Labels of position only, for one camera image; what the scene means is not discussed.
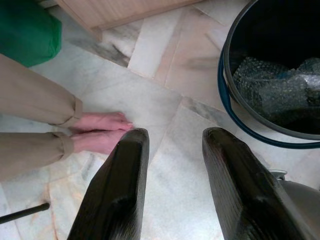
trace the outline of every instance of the beige trousers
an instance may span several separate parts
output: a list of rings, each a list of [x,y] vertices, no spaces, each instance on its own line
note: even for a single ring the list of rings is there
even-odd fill
[[[82,102],[0,54],[0,113],[68,128],[81,118]],[[63,160],[73,150],[62,132],[0,133],[0,181]]]

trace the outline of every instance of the toe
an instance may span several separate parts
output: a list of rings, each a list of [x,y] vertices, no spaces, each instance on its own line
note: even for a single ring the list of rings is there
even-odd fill
[[[118,120],[122,120],[122,121],[128,121],[126,118],[126,115],[122,112],[116,112],[115,113],[115,118]]]
[[[123,122],[119,122],[117,127],[118,127],[118,129],[128,131],[134,127],[134,124],[132,122],[123,121]]]

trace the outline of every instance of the bubble wrap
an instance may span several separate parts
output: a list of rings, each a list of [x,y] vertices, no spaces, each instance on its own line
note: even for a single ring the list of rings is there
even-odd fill
[[[288,69],[247,57],[233,81],[246,102],[267,120],[289,128],[301,119],[319,119],[320,128],[320,58]]]

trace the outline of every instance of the bucket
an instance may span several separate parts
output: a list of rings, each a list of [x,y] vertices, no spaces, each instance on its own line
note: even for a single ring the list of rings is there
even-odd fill
[[[308,117],[279,125],[266,119],[248,103],[233,77],[248,57],[279,64],[287,69],[297,69],[307,59],[320,58],[320,0],[250,2],[235,19],[228,33],[221,51],[217,76],[224,108],[247,134],[261,142],[282,148],[320,148],[320,142],[289,143],[264,137],[247,127],[234,113],[230,96],[257,121],[274,131],[304,140],[320,140],[320,104],[319,111],[312,112]]]

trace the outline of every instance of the wooden cabinet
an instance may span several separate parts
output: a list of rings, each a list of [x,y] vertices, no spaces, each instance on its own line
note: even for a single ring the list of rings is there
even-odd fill
[[[101,31],[201,0],[56,0],[80,25],[101,40]]]

